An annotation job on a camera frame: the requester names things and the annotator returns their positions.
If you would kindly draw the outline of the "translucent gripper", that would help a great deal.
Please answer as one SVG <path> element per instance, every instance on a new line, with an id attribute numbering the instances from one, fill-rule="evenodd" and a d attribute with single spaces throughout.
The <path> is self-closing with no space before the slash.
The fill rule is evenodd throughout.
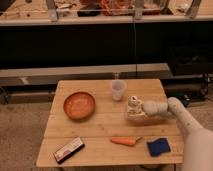
<path id="1" fill-rule="evenodd" d="M 141 100 L 138 100 L 138 110 L 133 111 L 129 108 L 128 102 L 126 107 L 126 118 L 130 121 L 141 121 L 142 119 L 147 119 L 148 116 L 145 114 L 145 112 L 142 110 L 142 104 L 143 102 Z"/>

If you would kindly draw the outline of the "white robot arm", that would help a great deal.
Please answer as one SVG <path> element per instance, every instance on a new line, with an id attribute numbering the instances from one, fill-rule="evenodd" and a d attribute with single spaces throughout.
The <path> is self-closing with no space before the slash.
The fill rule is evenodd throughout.
<path id="1" fill-rule="evenodd" d="M 140 123 L 155 116 L 175 117 L 187 131 L 182 171 L 213 171 L 213 131 L 202 126 L 175 97 L 166 101 L 142 101 L 131 96 L 126 103 L 125 117 Z"/>

